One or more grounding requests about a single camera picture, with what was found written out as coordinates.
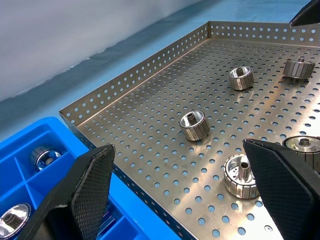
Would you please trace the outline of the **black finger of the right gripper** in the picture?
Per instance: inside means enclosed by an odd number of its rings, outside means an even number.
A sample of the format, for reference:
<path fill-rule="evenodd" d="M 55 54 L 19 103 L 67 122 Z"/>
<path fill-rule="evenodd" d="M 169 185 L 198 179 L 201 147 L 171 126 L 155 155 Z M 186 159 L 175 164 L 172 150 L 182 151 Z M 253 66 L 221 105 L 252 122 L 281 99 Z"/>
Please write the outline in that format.
<path fill-rule="evenodd" d="M 320 22 L 320 0 L 311 0 L 289 22 L 291 27 L 318 24 Z"/>

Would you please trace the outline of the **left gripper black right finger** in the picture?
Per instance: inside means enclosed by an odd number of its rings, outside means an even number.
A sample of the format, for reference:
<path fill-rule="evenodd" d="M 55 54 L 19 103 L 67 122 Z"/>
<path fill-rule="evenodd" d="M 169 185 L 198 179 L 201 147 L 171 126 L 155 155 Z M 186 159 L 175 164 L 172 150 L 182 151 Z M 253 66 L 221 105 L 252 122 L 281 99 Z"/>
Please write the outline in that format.
<path fill-rule="evenodd" d="M 320 176 L 293 149 L 246 138 L 262 202 L 285 240 L 320 238 Z"/>

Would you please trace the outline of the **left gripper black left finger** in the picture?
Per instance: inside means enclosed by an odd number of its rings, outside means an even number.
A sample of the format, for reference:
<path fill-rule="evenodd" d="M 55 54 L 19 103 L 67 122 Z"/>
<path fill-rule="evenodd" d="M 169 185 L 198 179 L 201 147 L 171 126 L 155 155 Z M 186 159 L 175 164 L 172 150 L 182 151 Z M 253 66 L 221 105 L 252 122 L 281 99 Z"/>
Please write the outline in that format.
<path fill-rule="evenodd" d="M 80 155 L 21 230 L 19 240 L 94 240 L 108 195 L 116 149 L 113 144 Z"/>

